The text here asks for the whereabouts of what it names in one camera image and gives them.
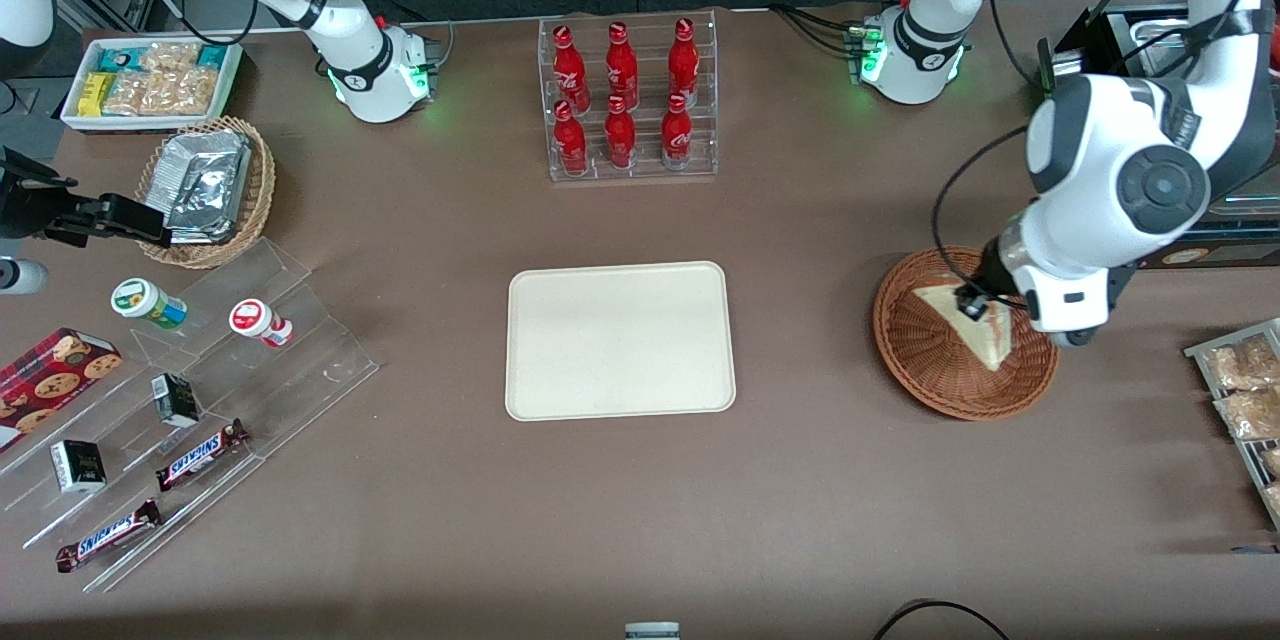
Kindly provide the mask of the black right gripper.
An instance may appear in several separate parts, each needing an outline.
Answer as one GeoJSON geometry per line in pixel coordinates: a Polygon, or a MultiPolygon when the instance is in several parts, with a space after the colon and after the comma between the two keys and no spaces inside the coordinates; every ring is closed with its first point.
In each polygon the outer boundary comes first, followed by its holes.
{"type": "MultiPolygon", "coordinates": [[[[92,198],[74,195],[79,180],[63,178],[45,163],[3,148],[1,238],[41,236],[64,244],[87,244],[97,236],[92,198]]],[[[105,233],[142,243],[170,243],[165,212],[123,197],[101,195],[100,227],[105,233]]]]}

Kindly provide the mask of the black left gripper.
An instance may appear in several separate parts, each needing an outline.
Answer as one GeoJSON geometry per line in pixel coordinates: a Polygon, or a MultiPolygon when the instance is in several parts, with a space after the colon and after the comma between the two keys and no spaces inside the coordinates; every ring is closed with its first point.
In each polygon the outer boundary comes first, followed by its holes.
{"type": "Polygon", "coordinates": [[[984,244],[980,261],[972,275],[972,283],[977,285],[977,289],[974,285],[959,285],[955,291],[955,306],[970,321],[982,320],[989,303],[1025,308],[1025,305],[1019,301],[1021,294],[1018,285],[1004,265],[997,242],[984,244]]]}

